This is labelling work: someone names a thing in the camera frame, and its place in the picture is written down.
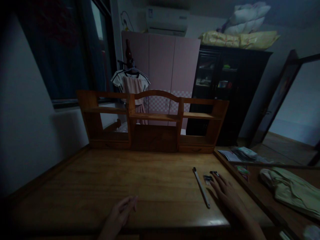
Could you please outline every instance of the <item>shelf drawer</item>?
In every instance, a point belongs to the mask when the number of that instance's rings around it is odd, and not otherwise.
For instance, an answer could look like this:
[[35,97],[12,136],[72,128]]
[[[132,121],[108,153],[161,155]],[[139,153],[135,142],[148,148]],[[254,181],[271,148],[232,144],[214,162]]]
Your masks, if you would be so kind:
[[130,145],[128,142],[105,142],[105,141],[91,141],[92,148],[107,148],[107,149],[128,149]]
[[213,153],[213,147],[179,146],[179,152]]

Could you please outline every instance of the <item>wooden desk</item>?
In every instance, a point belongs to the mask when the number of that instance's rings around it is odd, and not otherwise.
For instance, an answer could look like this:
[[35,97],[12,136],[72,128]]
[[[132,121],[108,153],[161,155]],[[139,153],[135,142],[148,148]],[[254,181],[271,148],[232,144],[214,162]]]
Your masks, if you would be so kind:
[[[217,151],[216,156],[220,156],[224,161],[226,159]],[[303,232],[308,225],[316,225],[319,227],[319,221],[307,215],[289,208],[288,206],[276,201],[273,192],[266,187],[260,180],[260,170],[263,168],[271,169],[272,167],[284,168],[293,174],[303,178],[316,188],[320,188],[320,168],[306,166],[289,166],[281,164],[257,164],[257,163],[239,163],[229,162],[231,165],[246,165],[250,172],[249,183],[250,191],[262,201],[266,206],[271,206],[288,224],[288,233],[293,238],[304,239]]]
[[274,226],[213,154],[108,149],[90,149],[73,160],[19,202],[12,217],[30,235],[97,234],[114,203],[138,195],[138,211],[131,214],[124,232],[229,228],[230,214],[208,190],[211,209],[206,207],[193,167],[199,176],[210,170],[223,174],[260,225]]

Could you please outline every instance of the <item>paper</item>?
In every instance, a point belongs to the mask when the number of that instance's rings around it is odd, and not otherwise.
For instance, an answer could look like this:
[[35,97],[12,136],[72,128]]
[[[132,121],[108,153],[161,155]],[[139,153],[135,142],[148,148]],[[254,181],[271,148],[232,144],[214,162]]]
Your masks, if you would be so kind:
[[230,162],[241,162],[241,160],[231,151],[218,150],[218,152],[225,155]]

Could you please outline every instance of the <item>ceiling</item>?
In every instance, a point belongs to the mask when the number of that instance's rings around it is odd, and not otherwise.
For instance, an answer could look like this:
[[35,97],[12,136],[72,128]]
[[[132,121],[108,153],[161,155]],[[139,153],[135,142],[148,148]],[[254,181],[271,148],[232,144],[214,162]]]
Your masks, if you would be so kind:
[[[131,0],[135,7],[148,5],[189,10],[192,15],[229,18],[235,5],[258,0]],[[319,0],[265,0],[271,6],[264,23],[292,28],[307,28],[320,20]]]

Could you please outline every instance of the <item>power cord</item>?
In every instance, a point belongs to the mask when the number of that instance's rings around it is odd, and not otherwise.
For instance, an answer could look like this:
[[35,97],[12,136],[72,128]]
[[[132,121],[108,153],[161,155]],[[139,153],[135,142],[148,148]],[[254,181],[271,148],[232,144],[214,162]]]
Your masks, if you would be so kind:
[[126,11],[122,11],[121,14],[120,14],[122,26],[124,27],[124,24],[125,24],[126,27],[128,28],[128,26],[127,26],[127,21],[126,21],[125,19],[122,19],[122,18],[123,18],[122,15],[123,15],[124,13],[125,13],[125,14],[127,15],[127,17],[128,17],[128,20],[129,20],[130,25],[131,25],[131,27],[132,27],[132,32],[134,32],[134,29],[133,29],[131,20],[130,20],[129,15],[128,15],[128,13],[127,13]]

